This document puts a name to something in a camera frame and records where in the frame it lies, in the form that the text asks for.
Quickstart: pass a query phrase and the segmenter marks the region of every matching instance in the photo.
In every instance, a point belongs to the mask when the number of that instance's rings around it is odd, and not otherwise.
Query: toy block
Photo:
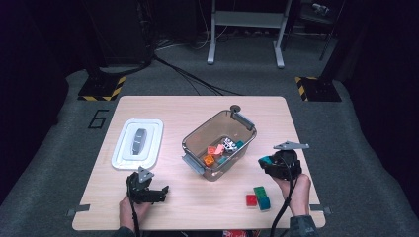
[[[267,196],[265,188],[263,186],[255,187],[255,188],[253,188],[253,191],[255,192],[255,195],[258,198],[263,198],[263,197]]]
[[[207,148],[207,154],[208,155],[213,155],[215,153],[216,147],[215,146],[209,146]]]
[[[226,156],[221,156],[221,158],[219,158],[219,160],[216,162],[218,164],[222,164],[224,163],[228,158]]]
[[[215,151],[213,152],[213,157],[219,158],[222,155],[222,152],[224,152],[224,146],[221,144],[218,144]]]
[[[247,206],[256,206],[257,204],[258,204],[258,199],[255,195],[246,195]]]
[[[240,147],[242,147],[244,145],[244,142],[242,140],[239,140],[236,142],[236,146],[238,149],[240,149]]]
[[[237,145],[230,138],[225,138],[222,145],[224,146],[226,152],[231,153],[237,150]]]
[[[213,163],[215,163],[215,160],[213,159],[211,155],[207,155],[206,157],[204,157],[204,163],[206,164],[206,166],[209,167],[213,165]]]
[[[271,202],[268,197],[258,198],[258,204],[260,210],[268,210],[271,208]]]

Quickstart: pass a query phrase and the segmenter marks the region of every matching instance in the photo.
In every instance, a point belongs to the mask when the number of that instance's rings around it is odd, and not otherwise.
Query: bin handle
[[[199,175],[204,174],[204,167],[202,167],[200,164],[198,164],[192,157],[188,154],[185,154],[182,156],[182,159]]]
[[[243,124],[248,130],[252,130],[255,124],[246,118],[244,115],[240,113],[240,107],[237,105],[232,105],[230,107],[231,110],[231,118],[237,120],[241,124]]]

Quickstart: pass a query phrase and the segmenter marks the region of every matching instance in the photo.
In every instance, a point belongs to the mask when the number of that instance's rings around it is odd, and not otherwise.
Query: red block
[[[246,195],[246,205],[247,206],[256,206],[258,204],[258,199],[255,195]]]
[[[215,153],[216,147],[215,146],[209,146],[207,148],[207,154],[208,155],[213,155]]]

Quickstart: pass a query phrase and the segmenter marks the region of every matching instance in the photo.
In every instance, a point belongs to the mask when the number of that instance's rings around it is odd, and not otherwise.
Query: gray carpet
[[[259,37],[220,42],[211,66],[207,65],[208,46],[200,50],[173,46],[156,54],[217,87],[246,96],[287,99],[299,140],[310,145],[304,154],[320,201],[332,210],[326,215],[326,225],[319,229],[321,236],[418,236],[418,218],[399,184],[381,166],[363,137],[342,83],[334,81],[341,103],[304,102],[299,96],[294,77],[319,76],[333,45],[319,61],[323,41],[293,37],[284,52],[286,68],[278,69],[272,40]],[[77,101],[86,78],[85,71],[68,76],[70,90],[58,125],[50,130],[0,207],[0,236],[112,234],[77,232],[71,227],[73,217],[65,215],[83,195],[118,102]],[[201,95],[213,95],[202,86],[196,87]],[[198,94],[181,75],[153,61],[144,70],[127,76],[119,98],[125,95]],[[107,118],[104,127],[89,129],[97,110],[108,110],[100,113]]]

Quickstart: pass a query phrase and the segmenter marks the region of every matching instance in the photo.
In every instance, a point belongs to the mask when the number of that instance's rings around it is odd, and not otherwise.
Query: sleeve
[[[129,228],[121,226],[112,237],[135,237],[135,233],[132,232]]]
[[[311,215],[299,215],[290,219],[290,236],[319,236]]]

